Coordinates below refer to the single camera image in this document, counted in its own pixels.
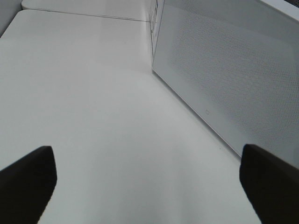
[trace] white surface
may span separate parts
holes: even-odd
[[[151,0],[23,0],[24,9],[150,21]]]
[[[257,224],[240,161],[151,72],[149,23],[25,10],[0,39],[0,169],[51,145],[40,224]]]
[[[289,2],[286,2],[284,0],[259,0],[259,1],[299,21],[299,9],[296,6],[290,4]]]
[[[255,144],[299,168],[298,39],[260,1],[166,0],[153,69],[239,155]]]

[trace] white tabletop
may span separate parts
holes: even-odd
[[[257,224],[240,160],[150,66],[149,23],[25,10],[0,38],[0,169],[51,145],[40,224]]]
[[[150,21],[151,0],[23,0],[23,9]]]

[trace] perforated panel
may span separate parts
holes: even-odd
[[[165,44],[160,55],[166,55],[164,66],[171,70],[157,63],[156,72],[166,82],[168,76],[178,77],[190,95],[197,93],[198,102],[186,90],[181,94],[179,83],[171,83],[200,116],[200,102],[208,102],[217,112],[215,119],[231,124],[227,134],[225,127],[215,128],[213,117],[205,116],[230,145],[241,145],[234,143],[241,133],[249,143],[292,163],[299,143],[299,24],[250,0],[168,0],[167,5],[167,14],[176,19],[163,14],[161,29],[165,21],[164,27],[173,30],[161,31],[156,54]],[[163,42],[163,34],[170,43]],[[159,68],[175,73],[170,77]]]

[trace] white table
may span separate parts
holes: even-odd
[[[240,160],[152,74],[149,23],[25,10],[0,38],[0,169],[51,145],[40,224],[257,224]]]
[[[23,9],[150,21],[151,0],[23,0]]]

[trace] white device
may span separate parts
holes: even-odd
[[[153,0],[150,17],[153,70],[239,155],[256,144],[299,167],[294,5]]]

